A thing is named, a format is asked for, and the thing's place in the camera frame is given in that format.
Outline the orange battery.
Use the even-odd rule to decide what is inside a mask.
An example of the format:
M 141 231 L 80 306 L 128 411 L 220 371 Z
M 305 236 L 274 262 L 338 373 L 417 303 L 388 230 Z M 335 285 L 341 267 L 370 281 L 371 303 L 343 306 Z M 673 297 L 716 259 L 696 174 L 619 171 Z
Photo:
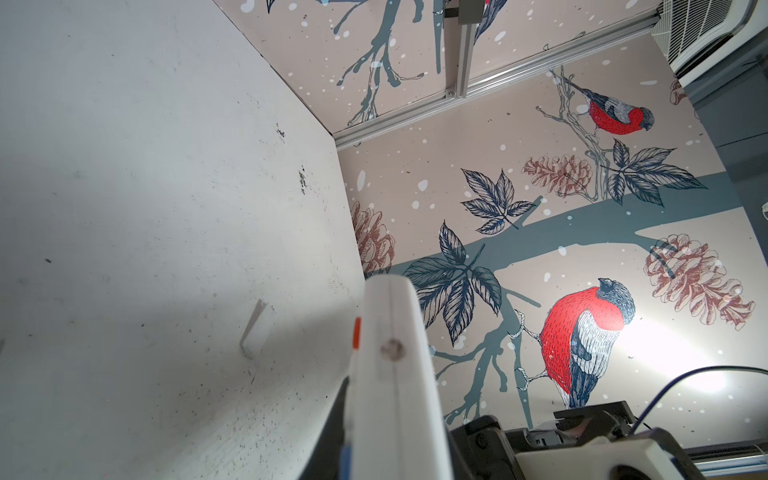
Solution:
M 359 350 L 360 344 L 360 330 L 361 330 L 361 317 L 357 317 L 354 322 L 352 348 L 353 351 Z

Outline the white battery cover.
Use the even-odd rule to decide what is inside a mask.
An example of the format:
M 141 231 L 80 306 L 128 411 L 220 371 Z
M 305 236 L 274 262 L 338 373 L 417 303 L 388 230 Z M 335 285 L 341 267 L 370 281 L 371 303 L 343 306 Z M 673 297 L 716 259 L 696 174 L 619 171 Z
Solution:
M 259 299 L 239 340 L 241 353 L 253 360 L 262 350 L 269 335 L 268 321 L 263 318 L 268 304 Z

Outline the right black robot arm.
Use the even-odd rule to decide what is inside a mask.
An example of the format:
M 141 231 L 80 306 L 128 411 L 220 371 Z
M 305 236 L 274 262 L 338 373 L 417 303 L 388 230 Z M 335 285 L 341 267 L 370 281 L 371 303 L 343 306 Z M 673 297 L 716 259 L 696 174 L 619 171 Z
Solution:
M 682 446 L 639 424 L 624 401 L 561 410 L 547 425 L 504 430 L 483 415 L 448 434 L 457 479 L 702 479 Z

